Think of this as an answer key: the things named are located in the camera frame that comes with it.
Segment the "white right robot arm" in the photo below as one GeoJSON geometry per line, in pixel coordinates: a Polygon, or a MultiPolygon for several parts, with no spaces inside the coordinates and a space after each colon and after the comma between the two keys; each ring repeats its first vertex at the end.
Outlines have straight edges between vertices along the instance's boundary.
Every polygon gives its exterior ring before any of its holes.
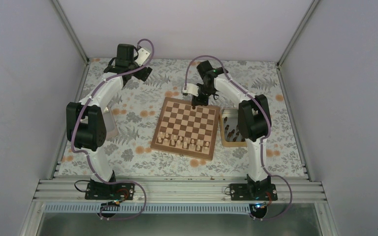
{"type": "Polygon", "coordinates": [[[231,78],[222,66],[213,68],[209,61],[196,67],[202,83],[185,83],[184,93],[192,95],[191,105],[207,106],[209,97],[217,92],[238,106],[238,128],[246,139],[249,157],[247,174],[247,194],[252,200],[259,200],[266,193],[262,181],[269,174],[264,170],[264,151],[271,133],[271,120],[268,101],[265,95],[254,95],[231,78]]]}

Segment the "metal tin under left arm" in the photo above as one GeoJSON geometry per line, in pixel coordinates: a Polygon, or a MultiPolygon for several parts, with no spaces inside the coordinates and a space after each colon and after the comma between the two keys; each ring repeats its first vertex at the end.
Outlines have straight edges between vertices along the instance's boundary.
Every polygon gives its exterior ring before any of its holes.
{"type": "Polygon", "coordinates": [[[119,134],[119,131],[115,123],[112,110],[106,107],[103,110],[102,115],[103,115],[103,120],[104,120],[105,128],[106,128],[106,139],[109,140],[116,137],[119,134]]]}

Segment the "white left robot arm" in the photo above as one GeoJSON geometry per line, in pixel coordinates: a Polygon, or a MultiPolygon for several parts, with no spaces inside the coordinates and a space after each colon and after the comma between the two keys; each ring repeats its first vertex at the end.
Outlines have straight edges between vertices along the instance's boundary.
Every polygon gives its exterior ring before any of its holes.
{"type": "Polygon", "coordinates": [[[114,171],[102,148],[107,136],[103,110],[129,80],[148,79],[153,55],[154,49],[119,44],[117,55],[108,62],[96,87],[80,101],[70,102],[66,107],[66,134],[70,149],[86,156],[91,179],[100,182],[97,191],[105,199],[113,198],[118,187],[111,182],[114,171]]]}

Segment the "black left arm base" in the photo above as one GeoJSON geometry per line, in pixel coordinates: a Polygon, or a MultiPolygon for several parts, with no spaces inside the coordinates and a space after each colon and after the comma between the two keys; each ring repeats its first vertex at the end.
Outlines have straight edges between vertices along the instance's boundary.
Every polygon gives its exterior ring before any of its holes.
{"type": "Polygon", "coordinates": [[[132,200],[134,183],[105,184],[91,180],[85,192],[86,200],[132,200]]]}

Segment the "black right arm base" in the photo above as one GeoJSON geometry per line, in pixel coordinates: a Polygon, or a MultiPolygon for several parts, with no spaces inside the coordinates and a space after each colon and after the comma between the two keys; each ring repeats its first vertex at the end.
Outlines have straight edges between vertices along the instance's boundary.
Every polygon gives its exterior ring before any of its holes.
{"type": "Polygon", "coordinates": [[[233,183],[229,185],[232,201],[277,201],[278,194],[274,184],[260,184],[253,186],[247,183],[233,183]]]}

